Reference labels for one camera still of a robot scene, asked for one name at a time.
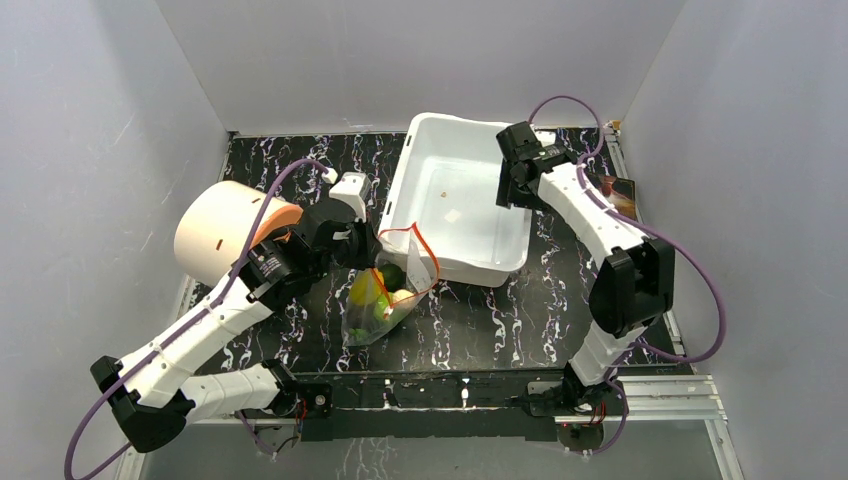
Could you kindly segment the green avocado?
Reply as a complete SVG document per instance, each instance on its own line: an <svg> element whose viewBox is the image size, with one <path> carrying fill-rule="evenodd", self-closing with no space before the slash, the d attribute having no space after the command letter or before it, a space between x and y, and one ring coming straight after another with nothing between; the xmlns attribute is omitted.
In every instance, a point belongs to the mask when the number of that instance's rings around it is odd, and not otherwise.
<svg viewBox="0 0 848 480"><path fill-rule="evenodd" d="M404 287L406 276L399 266L387 263L381 265L378 271L382 274L383 284L389 292L395 292Z"/></svg>

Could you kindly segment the clear orange-zip bag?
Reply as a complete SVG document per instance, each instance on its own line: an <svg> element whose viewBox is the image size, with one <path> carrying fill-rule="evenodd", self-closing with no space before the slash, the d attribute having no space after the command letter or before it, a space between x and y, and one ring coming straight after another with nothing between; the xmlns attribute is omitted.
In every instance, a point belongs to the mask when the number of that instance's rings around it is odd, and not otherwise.
<svg viewBox="0 0 848 480"><path fill-rule="evenodd" d="M345 347L368 346L409 316L436 286L441 265L414 222L381 231L383 251L376 265L359 271L348 291L342 315Z"/></svg>

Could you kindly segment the green wrinkled fruit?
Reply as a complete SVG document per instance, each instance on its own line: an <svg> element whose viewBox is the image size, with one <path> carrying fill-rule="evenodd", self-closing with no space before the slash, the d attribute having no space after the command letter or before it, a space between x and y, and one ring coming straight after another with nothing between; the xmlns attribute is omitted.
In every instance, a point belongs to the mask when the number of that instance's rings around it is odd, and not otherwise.
<svg viewBox="0 0 848 480"><path fill-rule="evenodd" d="M380 295L373 306L373 315L378 321L384 321L388 314L386 311L390 308L391 298L385 295Z"/></svg>

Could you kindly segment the white plastic bin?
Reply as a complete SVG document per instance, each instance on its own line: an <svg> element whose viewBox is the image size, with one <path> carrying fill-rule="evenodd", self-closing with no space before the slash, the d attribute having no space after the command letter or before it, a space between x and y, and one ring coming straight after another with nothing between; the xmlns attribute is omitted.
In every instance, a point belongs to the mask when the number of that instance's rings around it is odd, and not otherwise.
<svg viewBox="0 0 848 480"><path fill-rule="evenodd" d="M416 222L443 280L498 288L525 265L532 214L495 204L506 126L431 112L411 120L379 229Z"/></svg>

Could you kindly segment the garlic bulb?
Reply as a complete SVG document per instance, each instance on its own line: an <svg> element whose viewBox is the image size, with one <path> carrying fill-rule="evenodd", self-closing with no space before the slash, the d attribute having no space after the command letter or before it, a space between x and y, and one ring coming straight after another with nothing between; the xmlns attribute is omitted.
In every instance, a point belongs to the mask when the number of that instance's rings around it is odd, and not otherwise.
<svg viewBox="0 0 848 480"><path fill-rule="evenodd" d="M406 289L400 289L391 294L391 305L393 307L403 307L408 305L415 305L416 295Z"/></svg>

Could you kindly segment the dark purple mangosteen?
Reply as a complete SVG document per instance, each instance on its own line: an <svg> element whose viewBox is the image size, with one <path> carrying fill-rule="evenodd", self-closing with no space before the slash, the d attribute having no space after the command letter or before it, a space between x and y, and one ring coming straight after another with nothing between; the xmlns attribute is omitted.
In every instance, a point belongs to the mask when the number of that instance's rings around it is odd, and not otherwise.
<svg viewBox="0 0 848 480"><path fill-rule="evenodd" d="M371 332L364 328L350 328L347 330L345 342L349 346L368 345L372 342Z"/></svg>

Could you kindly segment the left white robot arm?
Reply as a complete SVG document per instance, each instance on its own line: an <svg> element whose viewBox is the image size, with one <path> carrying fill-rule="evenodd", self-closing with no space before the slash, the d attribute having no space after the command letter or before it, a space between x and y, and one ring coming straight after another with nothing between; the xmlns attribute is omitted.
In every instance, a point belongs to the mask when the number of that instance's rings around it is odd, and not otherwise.
<svg viewBox="0 0 848 480"><path fill-rule="evenodd" d="M328 416L331 387L297 380L279 360L228 373L196 372L333 270L374 266L381 249L373 225L336 199L310 205L294 224L244 244L209 298L135 352L103 356L91 366L129 444L148 453L190 424L248 409Z"/></svg>

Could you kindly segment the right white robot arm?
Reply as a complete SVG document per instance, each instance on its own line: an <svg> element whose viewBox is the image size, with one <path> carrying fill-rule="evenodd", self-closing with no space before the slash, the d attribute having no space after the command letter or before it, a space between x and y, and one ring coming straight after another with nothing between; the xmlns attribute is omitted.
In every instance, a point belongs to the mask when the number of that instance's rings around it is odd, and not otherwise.
<svg viewBox="0 0 848 480"><path fill-rule="evenodd" d="M558 385L528 385L533 416L587 414L610 389L618 363L673 305L675 251L630 225L587 179L566 149L544 145L528 122L496 135L502 154L496 203L557 213L597 267L588 305L589 331Z"/></svg>

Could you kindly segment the dark cover book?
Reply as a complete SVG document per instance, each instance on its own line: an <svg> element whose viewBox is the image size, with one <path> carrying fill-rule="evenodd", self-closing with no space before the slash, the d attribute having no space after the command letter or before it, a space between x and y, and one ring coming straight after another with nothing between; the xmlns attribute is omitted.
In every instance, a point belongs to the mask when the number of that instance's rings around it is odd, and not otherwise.
<svg viewBox="0 0 848 480"><path fill-rule="evenodd" d="M610 203L618 213L637 220L635 202L635 183L626 178L610 175L587 173L588 180L600 192L601 196Z"/></svg>

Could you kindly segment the cream orange cylinder appliance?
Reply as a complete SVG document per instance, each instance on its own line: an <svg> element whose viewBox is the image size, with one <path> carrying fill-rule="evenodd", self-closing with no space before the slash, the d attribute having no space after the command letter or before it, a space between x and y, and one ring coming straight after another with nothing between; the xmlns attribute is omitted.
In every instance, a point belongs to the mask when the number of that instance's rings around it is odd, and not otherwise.
<svg viewBox="0 0 848 480"><path fill-rule="evenodd" d="M235 181L207 188L182 216L173 248L200 284L215 286L239 257L266 194Z"/></svg>

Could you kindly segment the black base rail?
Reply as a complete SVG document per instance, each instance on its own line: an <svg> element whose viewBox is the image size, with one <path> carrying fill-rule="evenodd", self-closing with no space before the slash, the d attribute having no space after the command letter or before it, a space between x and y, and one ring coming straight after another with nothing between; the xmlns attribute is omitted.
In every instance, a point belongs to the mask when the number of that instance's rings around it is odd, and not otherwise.
<svg viewBox="0 0 848 480"><path fill-rule="evenodd" d="M522 437L594 449L622 413L622 385L583 386L568 367L295 373L265 408L307 442L355 437Z"/></svg>

